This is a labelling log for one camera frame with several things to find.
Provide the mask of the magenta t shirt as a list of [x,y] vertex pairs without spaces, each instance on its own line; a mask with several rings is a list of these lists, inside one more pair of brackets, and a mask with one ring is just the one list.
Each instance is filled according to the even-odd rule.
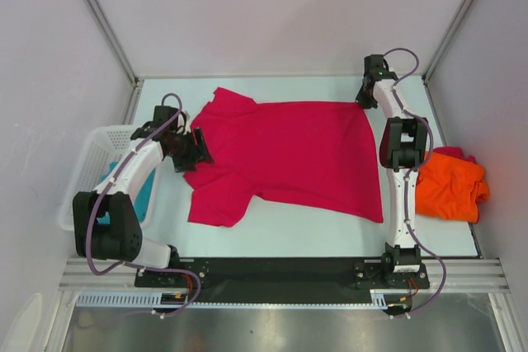
[[231,228],[253,197],[384,221],[375,138],[355,102],[257,103],[219,87],[191,125],[213,158],[184,175],[191,223]]

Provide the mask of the white plastic laundry basket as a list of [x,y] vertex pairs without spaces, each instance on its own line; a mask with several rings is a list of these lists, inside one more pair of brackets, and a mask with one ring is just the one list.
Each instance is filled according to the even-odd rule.
[[[63,205],[58,217],[61,229],[73,230],[73,197],[79,191],[91,191],[101,182],[111,162],[119,162],[128,152],[130,136],[136,125],[118,124],[94,129],[85,140],[76,167],[66,190]],[[156,167],[152,194],[149,201],[147,218],[141,228],[146,229],[153,223],[154,204],[158,192],[161,167]]]

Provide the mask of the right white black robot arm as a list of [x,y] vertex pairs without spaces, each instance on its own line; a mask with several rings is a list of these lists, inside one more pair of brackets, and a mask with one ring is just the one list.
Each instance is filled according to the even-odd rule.
[[364,110],[380,108],[386,119],[379,164],[389,183],[389,236],[375,278],[390,289],[418,290],[430,287],[415,223],[417,179],[432,133],[427,119],[411,112],[398,93],[402,80],[383,54],[368,55],[356,103]]

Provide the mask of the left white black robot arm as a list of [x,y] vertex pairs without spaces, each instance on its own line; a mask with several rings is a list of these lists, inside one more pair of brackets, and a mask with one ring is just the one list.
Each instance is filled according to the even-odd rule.
[[205,137],[192,128],[186,113],[176,107],[158,105],[153,118],[130,137],[123,157],[110,174],[90,191],[73,197],[73,230],[76,252],[94,260],[113,260],[153,270],[162,284],[176,284],[182,265],[174,246],[143,235],[134,202],[145,182],[166,157],[175,172],[195,171],[200,163],[211,163]]

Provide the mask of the teal t shirt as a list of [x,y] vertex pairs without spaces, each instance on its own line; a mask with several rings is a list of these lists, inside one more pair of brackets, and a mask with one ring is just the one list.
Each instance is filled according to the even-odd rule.
[[[114,168],[117,166],[118,162],[111,162],[108,168],[108,171],[106,174],[101,176],[101,181],[104,181],[114,170]],[[149,209],[149,201],[152,194],[153,184],[154,184],[154,178],[155,178],[156,171],[153,170],[144,184],[142,185],[139,193],[136,196],[136,200],[134,201],[134,211],[135,214],[139,220],[139,223],[141,225],[145,224],[146,218],[147,218],[147,212]],[[103,218],[99,219],[99,223],[108,224],[110,222],[110,215],[106,214]]]

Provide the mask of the dark pink t shirt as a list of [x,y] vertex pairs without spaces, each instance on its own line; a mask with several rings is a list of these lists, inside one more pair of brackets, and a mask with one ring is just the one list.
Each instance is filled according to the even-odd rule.
[[460,147],[454,147],[454,146],[443,146],[439,148],[435,148],[433,150],[434,153],[439,153],[448,157],[457,158],[462,161],[470,162],[473,164],[476,164],[476,158],[472,155],[466,156],[464,154],[464,151]]

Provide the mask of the orange t shirt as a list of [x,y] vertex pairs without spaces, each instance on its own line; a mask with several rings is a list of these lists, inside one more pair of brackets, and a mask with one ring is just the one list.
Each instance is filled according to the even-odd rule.
[[490,198],[485,168],[432,152],[419,170],[416,213],[447,221],[477,223],[479,204]]

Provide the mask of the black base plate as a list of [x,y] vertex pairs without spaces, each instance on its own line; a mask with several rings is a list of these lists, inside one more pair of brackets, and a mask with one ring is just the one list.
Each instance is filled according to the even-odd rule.
[[200,303],[365,303],[370,291],[427,291],[425,265],[416,274],[390,274],[380,258],[187,258],[180,268],[198,275]]

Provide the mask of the aluminium rail frame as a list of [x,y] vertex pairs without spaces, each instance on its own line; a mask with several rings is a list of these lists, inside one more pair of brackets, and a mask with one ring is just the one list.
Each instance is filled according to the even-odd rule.
[[[500,260],[448,259],[445,261],[445,293],[509,293]],[[60,291],[132,292],[136,270],[120,266],[107,275],[94,275],[84,259],[67,261],[59,281]]]

